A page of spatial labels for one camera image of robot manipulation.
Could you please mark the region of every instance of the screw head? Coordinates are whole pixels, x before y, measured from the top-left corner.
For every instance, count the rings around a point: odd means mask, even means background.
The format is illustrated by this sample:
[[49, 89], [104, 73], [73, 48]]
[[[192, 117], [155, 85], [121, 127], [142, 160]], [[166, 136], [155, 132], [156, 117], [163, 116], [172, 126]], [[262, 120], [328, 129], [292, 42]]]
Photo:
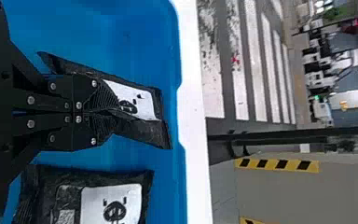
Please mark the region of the screw head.
[[34, 97], [33, 96], [28, 96], [27, 103], [28, 103], [28, 105], [33, 105], [34, 104]]
[[50, 88], [51, 88], [52, 91], [55, 91], [55, 90], [57, 90], [57, 85], [54, 82], [51, 82], [50, 83]]
[[81, 120], [82, 120], [81, 116], [76, 116], [76, 123], [81, 123]]
[[76, 109], [81, 109], [83, 105], [81, 104], [81, 102], [77, 102], [76, 103]]
[[66, 117], [65, 117], [65, 123], [69, 123], [69, 122], [71, 122], [71, 117], [66, 116]]
[[29, 129], [33, 129], [34, 128], [34, 120], [32, 120], [32, 119], [28, 120], [27, 127]]
[[50, 142], [55, 142], [55, 135], [52, 134], [52, 135], [48, 138], [48, 140], [49, 140]]

